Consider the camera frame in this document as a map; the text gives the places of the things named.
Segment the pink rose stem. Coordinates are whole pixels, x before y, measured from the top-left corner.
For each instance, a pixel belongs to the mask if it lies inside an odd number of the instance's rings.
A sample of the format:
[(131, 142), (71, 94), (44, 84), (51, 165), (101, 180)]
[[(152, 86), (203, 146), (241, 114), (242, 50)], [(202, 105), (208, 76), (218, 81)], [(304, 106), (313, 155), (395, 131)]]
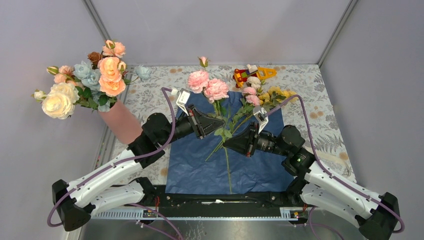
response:
[(231, 136), (230, 130), (228, 129), (228, 122), (231, 116), (231, 112), (227, 111), (222, 106), (222, 101), (229, 98), (229, 87), (222, 80), (218, 78), (210, 78), (207, 67), (209, 65), (209, 59), (205, 56), (198, 58), (199, 65), (203, 68), (190, 73), (188, 77), (188, 87), (195, 94), (201, 94), (205, 99), (212, 105), (214, 112), (209, 113), (208, 117), (216, 117), (219, 120), (223, 120), (223, 126), (218, 127), (217, 130), (213, 130), (214, 135), (221, 137), (221, 142), (211, 151), (209, 156), (211, 157), (219, 149), (224, 150), (225, 162), (228, 176), (229, 193), (233, 193), (232, 188), (232, 177), (230, 170), (229, 154), (226, 147), (223, 146), (226, 139)]

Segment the blue paper bouquet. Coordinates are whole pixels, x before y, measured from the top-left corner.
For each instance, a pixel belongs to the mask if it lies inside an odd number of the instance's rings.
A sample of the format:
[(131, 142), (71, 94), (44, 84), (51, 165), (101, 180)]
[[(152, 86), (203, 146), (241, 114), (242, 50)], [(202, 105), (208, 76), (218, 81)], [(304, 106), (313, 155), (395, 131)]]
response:
[[(227, 127), (231, 136), (240, 134), (255, 121), (254, 107), (270, 110), (292, 95), (272, 87), (267, 92), (262, 84), (248, 86), (241, 92), (230, 91), (229, 98), (221, 102), (230, 111)], [(203, 113), (212, 114), (213, 106), (202, 94), (192, 92), (189, 103)], [(195, 135), (184, 137), (171, 144), (166, 192), (171, 194), (231, 194), (225, 153), (222, 148), (209, 156), (221, 142), (221, 137), (211, 133), (203, 139)], [(247, 192), (282, 191), (293, 179), (282, 167), (281, 155), (256, 151), (245, 156), (227, 148), (231, 173), (232, 194)]]

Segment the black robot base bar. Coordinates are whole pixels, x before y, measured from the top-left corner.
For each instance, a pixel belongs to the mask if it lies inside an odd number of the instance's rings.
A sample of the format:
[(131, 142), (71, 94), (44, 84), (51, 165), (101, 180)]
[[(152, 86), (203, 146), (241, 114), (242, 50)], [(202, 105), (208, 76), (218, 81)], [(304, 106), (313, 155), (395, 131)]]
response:
[(210, 205), (225, 206), (226, 208), (239, 206), (312, 208), (311, 204), (304, 203), (299, 196), (285, 191), (248, 192), (244, 194), (182, 194), (167, 193), (164, 185), (153, 185), (146, 177), (138, 177), (134, 179), (134, 183), (141, 186), (144, 193), (138, 204), (152, 207), (158, 212), (159, 208), (197, 208)]

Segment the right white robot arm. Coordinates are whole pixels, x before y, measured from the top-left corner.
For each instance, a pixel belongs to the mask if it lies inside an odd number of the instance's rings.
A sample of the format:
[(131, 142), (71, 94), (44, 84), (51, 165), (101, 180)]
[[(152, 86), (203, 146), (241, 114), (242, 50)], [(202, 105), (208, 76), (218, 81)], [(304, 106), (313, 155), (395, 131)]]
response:
[(264, 108), (253, 109), (257, 119), (241, 133), (227, 139), (223, 146), (246, 157), (257, 151), (284, 156), (284, 169), (295, 177), (287, 188), (287, 201), (322, 208), (343, 218), (368, 240), (388, 240), (399, 223), (397, 198), (387, 192), (380, 195), (346, 178), (317, 159), (304, 148), (305, 139), (293, 125), (285, 125), (278, 136), (264, 127), (269, 122)]

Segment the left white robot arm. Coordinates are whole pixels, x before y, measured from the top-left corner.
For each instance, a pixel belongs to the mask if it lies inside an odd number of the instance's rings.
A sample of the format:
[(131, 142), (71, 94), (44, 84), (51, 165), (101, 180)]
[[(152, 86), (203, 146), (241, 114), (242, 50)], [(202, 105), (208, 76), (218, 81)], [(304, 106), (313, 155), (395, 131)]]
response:
[(182, 110), (179, 117), (169, 102), (172, 121), (162, 113), (151, 114), (141, 126), (139, 136), (120, 156), (79, 179), (71, 182), (60, 179), (52, 185), (52, 210), (57, 212), (65, 231), (77, 230), (92, 216), (119, 206), (139, 202), (144, 206), (152, 204), (155, 188), (148, 178), (142, 177), (121, 187), (113, 187), (113, 184), (160, 159), (170, 143), (191, 134), (203, 139), (225, 125), (224, 120), (202, 113), (193, 104), (186, 105), (190, 91), (166, 87), (161, 90), (167, 101), (168, 92), (177, 97), (176, 104)]

